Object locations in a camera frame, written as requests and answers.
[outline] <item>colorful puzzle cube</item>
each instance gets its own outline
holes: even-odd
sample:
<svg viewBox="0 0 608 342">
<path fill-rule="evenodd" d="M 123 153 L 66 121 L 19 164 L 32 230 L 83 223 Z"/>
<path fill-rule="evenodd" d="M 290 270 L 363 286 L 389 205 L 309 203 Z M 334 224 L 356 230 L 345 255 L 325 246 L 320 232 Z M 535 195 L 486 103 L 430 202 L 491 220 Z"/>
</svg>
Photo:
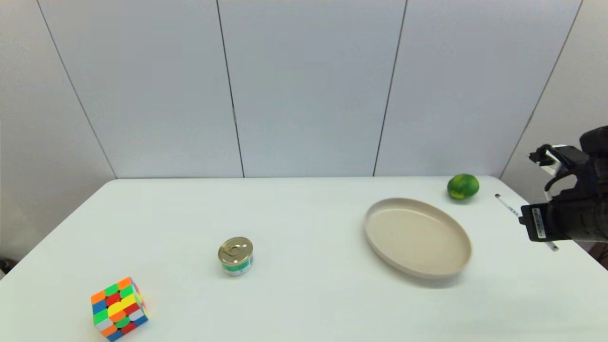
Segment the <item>colorful puzzle cube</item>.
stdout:
<svg viewBox="0 0 608 342">
<path fill-rule="evenodd" d="M 110 342 L 148 321 L 146 304 L 130 277 L 92 295 L 91 304 L 93 324 Z"/>
</svg>

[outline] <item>white table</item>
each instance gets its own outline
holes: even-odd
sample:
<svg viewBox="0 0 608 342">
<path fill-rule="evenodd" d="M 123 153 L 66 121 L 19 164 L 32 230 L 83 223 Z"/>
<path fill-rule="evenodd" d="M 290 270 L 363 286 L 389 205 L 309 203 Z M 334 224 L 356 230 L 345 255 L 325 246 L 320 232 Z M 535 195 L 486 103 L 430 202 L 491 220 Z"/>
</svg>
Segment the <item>white table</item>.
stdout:
<svg viewBox="0 0 608 342">
<path fill-rule="evenodd" d="M 0 282 L 0 340 L 104 341 L 89 297 L 131 276 L 150 322 L 120 339 L 156 341 L 600 341 L 608 272 L 573 242 L 554 253 L 480 177 L 469 203 L 447 177 L 117 180 L 108 183 Z M 449 281 L 394 271 L 365 241 L 384 198 L 425 201 L 473 243 Z M 220 244 L 245 236 L 255 263 L 226 276 Z"/>
</svg>

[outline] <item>beige plate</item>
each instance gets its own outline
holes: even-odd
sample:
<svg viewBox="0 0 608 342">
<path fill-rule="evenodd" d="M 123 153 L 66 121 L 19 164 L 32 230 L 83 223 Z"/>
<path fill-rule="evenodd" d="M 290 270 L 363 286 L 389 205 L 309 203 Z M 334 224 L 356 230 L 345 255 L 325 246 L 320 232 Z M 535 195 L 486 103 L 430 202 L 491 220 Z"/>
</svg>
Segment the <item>beige plate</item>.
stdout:
<svg viewBox="0 0 608 342">
<path fill-rule="evenodd" d="M 408 198 L 374 204 L 365 216 L 371 247 L 399 271 L 427 279 L 457 274 L 471 260 L 471 241 L 445 212 Z"/>
</svg>

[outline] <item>green fruit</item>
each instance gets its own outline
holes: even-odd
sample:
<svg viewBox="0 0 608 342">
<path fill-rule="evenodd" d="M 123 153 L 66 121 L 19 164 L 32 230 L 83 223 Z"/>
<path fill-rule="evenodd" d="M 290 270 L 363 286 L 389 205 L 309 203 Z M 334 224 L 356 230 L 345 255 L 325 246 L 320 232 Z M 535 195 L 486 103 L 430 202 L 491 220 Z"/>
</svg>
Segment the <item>green fruit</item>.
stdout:
<svg viewBox="0 0 608 342">
<path fill-rule="evenodd" d="M 471 198 L 477 191 L 479 191 L 479 181 L 475 176 L 466 173 L 455 175 L 447 184 L 447 192 L 457 200 Z"/>
</svg>

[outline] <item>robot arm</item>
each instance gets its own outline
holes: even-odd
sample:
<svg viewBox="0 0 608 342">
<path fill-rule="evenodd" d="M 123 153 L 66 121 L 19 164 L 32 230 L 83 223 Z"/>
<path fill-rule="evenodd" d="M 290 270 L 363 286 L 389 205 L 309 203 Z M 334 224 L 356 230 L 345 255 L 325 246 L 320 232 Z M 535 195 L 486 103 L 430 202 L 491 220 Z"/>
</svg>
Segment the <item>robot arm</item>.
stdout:
<svg viewBox="0 0 608 342">
<path fill-rule="evenodd" d="M 582 151 L 543 145 L 530 160 L 553 175 L 544 188 L 547 203 L 522 206 L 520 223 L 532 241 L 575 239 L 608 242 L 608 126 L 580 138 Z M 552 197 L 551 186 L 574 175 L 576 185 Z"/>
</svg>

